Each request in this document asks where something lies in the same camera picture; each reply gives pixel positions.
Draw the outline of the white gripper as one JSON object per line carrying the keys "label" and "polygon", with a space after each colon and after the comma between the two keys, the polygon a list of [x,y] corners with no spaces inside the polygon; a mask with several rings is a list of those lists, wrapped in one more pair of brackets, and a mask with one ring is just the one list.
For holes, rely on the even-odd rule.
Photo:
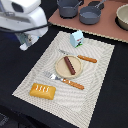
{"label": "white gripper", "polygon": [[41,7],[28,14],[16,13],[6,16],[0,12],[0,27],[7,32],[14,32],[20,42],[20,49],[25,51],[35,44],[48,31],[48,22]]}

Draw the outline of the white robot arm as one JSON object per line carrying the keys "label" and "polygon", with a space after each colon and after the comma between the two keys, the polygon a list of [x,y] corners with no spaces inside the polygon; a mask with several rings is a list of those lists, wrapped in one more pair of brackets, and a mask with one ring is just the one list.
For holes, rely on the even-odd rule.
{"label": "white robot arm", "polygon": [[0,0],[0,31],[14,33],[27,50],[48,31],[41,0]]}

